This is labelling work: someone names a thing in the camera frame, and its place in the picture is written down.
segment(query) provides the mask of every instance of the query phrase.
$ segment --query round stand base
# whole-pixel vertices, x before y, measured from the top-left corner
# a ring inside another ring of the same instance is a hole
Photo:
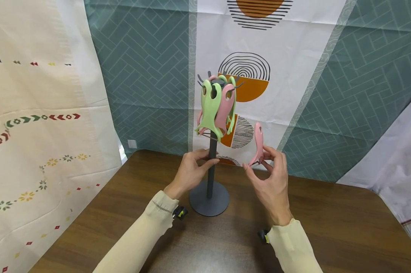
[[[224,212],[230,202],[228,190],[219,182],[214,182],[213,197],[206,198],[207,181],[201,183],[190,191],[189,199],[192,209],[203,216],[216,216]]]

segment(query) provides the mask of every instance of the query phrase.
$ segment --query wall outlet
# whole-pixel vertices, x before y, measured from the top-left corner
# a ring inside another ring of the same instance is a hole
[[[133,139],[128,139],[128,147],[130,149],[137,149],[137,141]]]

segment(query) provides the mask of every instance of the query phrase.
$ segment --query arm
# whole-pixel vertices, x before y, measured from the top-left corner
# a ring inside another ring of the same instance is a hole
[[[160,190],[93,273],[139,272],[158,239],[172,227],[172,212],[177,205],[178,200]]]
[[[285,273],[322,273],[301,223],[292,219],[286,226],[275,225],[268,233]]]
[[[243,164],[243,168],[274,222],[267,237],[275,256],[285,273],[322,273],[301,223],[290,211],[286,156],[272,147],[264,146],[263,149],[265,159],[274,161],[273,167],[262,161],[271,173],[268,179],[260,180],[247,164]]]
[[[183,156],[174,180],[164,192],[160,190],[152,198],[142,215],[108,251],[93,273],[138,273],[141,270],[158,239],[172,227],[177,199],[196,187],[207,170],[219,162],[219,159],[210,159],[199,167],[197,161],[207,157],[208,150],[204,149]]]

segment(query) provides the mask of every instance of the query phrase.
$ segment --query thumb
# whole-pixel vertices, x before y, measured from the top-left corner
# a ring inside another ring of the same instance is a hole
[[[243,163],[243,169],[245,169],[246,176],[248,176],[251,183],[256,184],[258,177],[255,175],[254,170],[245,163]]]
[[[201,167],[199,167],[199,169],[201,169],[204,173],[207,172],[208,169],[210,169],[211,167],[213,167],[214,165],[219,163],[219,159],[214,158],[214,159],[210,159],[207,160]]]

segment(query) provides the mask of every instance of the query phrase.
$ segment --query hand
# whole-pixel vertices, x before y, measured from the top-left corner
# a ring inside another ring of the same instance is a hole
[[[208,159],[208,153],[209,150],[199,149],[184,154],[175,178],[164,189],[167,196],[172,199],[179,199],[183,193],[199,185],[208,169],[219,163],[219,159],[215,158],[199,166],[197,161]]]
[[[260,180],[248,164],[243,164],[243,168],[274,225],[286,226],[293,218],[289,205],[286,155],[269,146],[263,146],[263,149],[266,151],[265,160],[274,161],[274,167],[265,160],[261,162],[271,173],[268,179]]]

